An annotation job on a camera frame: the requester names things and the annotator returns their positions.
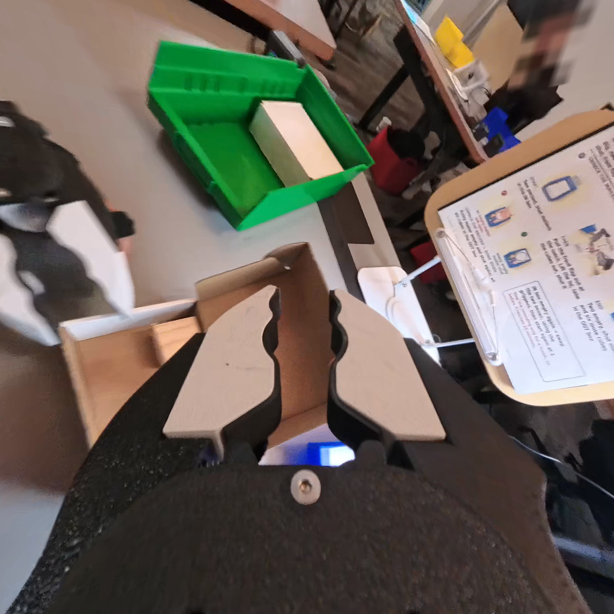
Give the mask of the printed instruction sheet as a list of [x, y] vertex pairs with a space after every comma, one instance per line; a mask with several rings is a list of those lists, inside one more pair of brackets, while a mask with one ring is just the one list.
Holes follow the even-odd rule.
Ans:
[[492, 281], [518, 393], [613, 382], [613, 126], [439, 214]]

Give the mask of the yellow plastic bin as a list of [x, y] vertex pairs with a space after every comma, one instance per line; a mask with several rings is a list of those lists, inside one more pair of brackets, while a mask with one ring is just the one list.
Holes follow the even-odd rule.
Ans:
[[445, 16], [437, 27], [434, 40], [443, 56], [455, 69], [461, 69], [474, 62], [475, 57], [463, 42], [464, 35], [449, 16]]

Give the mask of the wood-edged table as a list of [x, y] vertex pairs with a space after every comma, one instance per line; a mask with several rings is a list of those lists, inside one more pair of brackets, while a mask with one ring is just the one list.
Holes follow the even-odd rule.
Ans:
[[447, 60], [438, 46], [412, 22], [410, 5], [406, 1], [395, 1], [394, 4], [403, 24], [394, 44], [425, 111], [434, 112], [438, 122], [453, 124], [472, 160], [476, 164], [486, 162], [487, 154], [473, 136], [461, 100], [448, 75]]
[[301, 49], [331, 60], [336, 42], [318, 1], [192, 1], [241, 30], [265, 40], [283, 31]]

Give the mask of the red container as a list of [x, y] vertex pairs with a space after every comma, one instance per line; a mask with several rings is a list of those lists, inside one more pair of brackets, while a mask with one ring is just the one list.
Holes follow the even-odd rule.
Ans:
[[[431, 241], [419, 243], [412, 247], [409, 252], [417, 267], [426, 265], [438, 255]], [[419, 275], [419, 280], [425, 285], [434, 285], [446, 281], [447, 277], [443, 266], [441, 264], [436, 264]]]

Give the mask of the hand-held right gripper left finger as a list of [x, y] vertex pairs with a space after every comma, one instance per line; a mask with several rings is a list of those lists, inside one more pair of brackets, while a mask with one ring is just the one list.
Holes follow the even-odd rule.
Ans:
[[281, 296], [264, 286], [213, 318], [198, 302], [205, 332], [163, 427], [168, 439], [209, 440], [217, 457], [240, 444], [263, 457], [280, 425], [279, 343]]

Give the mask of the green plastic bin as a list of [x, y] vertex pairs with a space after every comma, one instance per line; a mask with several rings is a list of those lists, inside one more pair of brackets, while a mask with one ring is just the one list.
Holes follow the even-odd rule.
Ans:
[[[302, 104], [342, 171], [285, 187], [249, 130], [264, 101]], [[237, 231], [334, 196], [374, 164], [315, 71], [287, 59], [160, 41], [148, 107]]]

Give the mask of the white cardboard box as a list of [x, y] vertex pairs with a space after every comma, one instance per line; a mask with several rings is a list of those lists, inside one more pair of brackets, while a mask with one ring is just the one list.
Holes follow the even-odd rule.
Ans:
[[280, 290], [282, 414], [269, 446], [316, 441], [327, 421], [328, 374], [334, 354], [329, 289], [311, 245], [281, 246], [261, 260], [195, 285], [197, 299], [62, 323], [60, 338], [89, 447], [119, 409], [195, 334], [265, 286]]
[[284, 187], [344, 170], [300, 103], [262, 101], [249, 131]]

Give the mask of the blue plastic bin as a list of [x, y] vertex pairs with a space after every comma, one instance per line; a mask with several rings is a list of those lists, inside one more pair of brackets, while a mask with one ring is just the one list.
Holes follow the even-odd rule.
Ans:
[[354, 451], [341, 442], [313, 442], [306, 445], [306, 465], [338, 467], [352, 462], [356, 458]]

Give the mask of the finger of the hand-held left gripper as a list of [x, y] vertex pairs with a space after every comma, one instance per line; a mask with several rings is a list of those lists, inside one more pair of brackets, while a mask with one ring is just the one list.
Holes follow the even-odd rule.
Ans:
[[35, 310], [32, 293], [17, 277], [16, 259], [11, 241], [1, 235], [1, 323], [42, 346], [57, 346], [59, 336]]
[[128, 316], [134, 309], [134, 285], [127, 256], [111, 239], [86, 201], [60, 205], [47, 230], [61, 246], [83, 263], [89, 279], [102, 290], [106, 302]]

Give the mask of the small blue bin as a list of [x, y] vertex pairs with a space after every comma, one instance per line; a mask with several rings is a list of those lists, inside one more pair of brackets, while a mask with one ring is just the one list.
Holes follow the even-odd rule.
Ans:
[[507, 123], [508, 115], [495, 106], [473, 128], [473, 136], [488, 158], [512, 149], [521, 143]]

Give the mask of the red bag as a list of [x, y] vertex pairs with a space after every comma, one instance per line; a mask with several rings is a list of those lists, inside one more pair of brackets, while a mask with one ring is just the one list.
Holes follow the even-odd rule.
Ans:
[[373, 182], [391, 195], [402, 195], [424, 171], [425, 149], [424, 140], [413, 129], [383, 128], [367, 146], [373, 159]]

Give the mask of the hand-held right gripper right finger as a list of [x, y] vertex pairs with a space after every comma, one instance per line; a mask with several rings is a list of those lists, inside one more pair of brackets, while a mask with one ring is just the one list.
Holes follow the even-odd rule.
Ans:
[[402, 334], [343, 290], [329, 293], [327, 423], [343, 443], [442, 442], [446, 431]]

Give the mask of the white document stand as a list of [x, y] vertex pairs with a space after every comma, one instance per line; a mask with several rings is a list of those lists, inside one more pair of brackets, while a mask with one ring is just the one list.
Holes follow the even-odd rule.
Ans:
[[436, 256], [410, 274], [398, 266], [366, 267], [357, 273], [364, 302], [395, 326], [405, 339], [417, 342], [438, 364], [440, 349], [475, 343], [472, 338], [437, 342], [427, 323], [413, 281], [440, 263], [440, 257]]

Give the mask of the clear sheet clip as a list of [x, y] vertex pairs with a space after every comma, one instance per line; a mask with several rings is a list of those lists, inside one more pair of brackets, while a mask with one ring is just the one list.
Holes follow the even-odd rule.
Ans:
[[502, 366], [502, 350], [496, 321], [496, 294], [492, 281], [457, 245], [444, 229], [435, 231], [435, 243], [441, 262], [447, 268], [456, 289], [457, 299], [463, 306], [487, 363]]

